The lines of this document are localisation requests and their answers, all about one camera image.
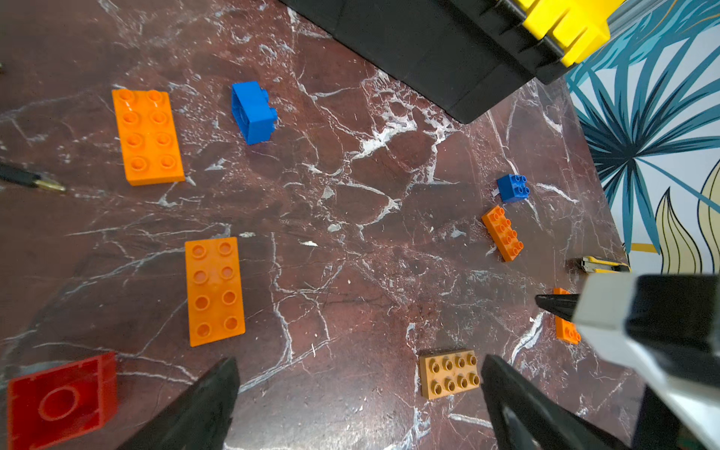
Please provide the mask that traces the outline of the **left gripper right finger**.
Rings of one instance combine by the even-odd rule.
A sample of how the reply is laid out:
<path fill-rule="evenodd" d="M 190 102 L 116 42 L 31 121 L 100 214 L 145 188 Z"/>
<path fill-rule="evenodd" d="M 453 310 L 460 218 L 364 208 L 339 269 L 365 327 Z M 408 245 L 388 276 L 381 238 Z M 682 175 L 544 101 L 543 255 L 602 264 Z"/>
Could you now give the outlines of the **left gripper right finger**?
<path fill-rule="evenodd" d="M 506 361 L 485 357 L 487 411 L 499 449 L 626 449 L 623 441 L 548 399 Z"/>

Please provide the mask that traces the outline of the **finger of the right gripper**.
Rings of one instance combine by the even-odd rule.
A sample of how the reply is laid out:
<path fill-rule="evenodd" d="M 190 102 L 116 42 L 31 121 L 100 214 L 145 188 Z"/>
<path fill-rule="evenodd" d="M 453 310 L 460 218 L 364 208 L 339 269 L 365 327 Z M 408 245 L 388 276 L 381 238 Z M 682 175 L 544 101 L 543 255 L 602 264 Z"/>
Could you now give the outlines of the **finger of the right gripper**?
<path fill-rule="evenodd" d="M 573 322 L 579 303 L 578 294 L 538 294 L 534 299 L 540 309 L 545 309 L 565 321 Z"/>

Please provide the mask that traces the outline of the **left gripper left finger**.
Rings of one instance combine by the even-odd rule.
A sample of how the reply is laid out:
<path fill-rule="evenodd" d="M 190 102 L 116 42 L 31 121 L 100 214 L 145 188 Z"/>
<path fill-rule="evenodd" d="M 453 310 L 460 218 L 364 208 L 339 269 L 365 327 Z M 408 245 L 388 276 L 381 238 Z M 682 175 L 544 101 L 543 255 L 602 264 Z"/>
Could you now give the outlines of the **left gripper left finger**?
<path fill-rule="evenodd" d="M 240 378 L 223 358 L 120 445 L 122 449 L 221 449 L 232 424 Z"/>

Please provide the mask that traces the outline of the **tan 2x4 brick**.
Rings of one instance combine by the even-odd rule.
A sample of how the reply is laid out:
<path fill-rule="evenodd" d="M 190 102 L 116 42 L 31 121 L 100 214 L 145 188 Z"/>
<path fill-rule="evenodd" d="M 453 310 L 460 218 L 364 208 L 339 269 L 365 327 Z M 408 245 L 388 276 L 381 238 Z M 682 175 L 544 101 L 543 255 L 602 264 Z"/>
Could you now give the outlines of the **tan 2x4 brick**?
<path fill-rule="evenodd" d="M 470 350 L 420 356 L 422 396 L 433 401 L 478 388 L 481 380 L 477 363 L 476 354 Z"/>

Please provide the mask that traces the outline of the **red 2x2 brick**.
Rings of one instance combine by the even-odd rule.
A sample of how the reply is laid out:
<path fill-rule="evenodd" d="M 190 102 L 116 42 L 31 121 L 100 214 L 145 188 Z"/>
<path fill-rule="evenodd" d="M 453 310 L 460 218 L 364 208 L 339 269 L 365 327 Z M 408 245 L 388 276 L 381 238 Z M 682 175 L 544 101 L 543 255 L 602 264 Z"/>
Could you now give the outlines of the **red 2x2 brick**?
<path fill-rule="evenodd" d="M 103 428 L 117 407 L 114 352 L 15 378 L 7 387 L 7 444 L 46 449 Z"/>

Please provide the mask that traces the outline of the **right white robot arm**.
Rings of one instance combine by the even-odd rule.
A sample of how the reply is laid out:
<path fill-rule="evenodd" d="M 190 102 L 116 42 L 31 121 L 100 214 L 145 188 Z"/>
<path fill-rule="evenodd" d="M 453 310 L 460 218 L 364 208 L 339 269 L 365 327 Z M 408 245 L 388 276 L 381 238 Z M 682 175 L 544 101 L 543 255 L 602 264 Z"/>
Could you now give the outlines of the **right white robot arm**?
<path fill-rule="evenodd" d="M 538 294 L 535 303 L 643 378 L 633 448 L 718 448 L 717 275 L 592 275 L 580 294 Z"/>

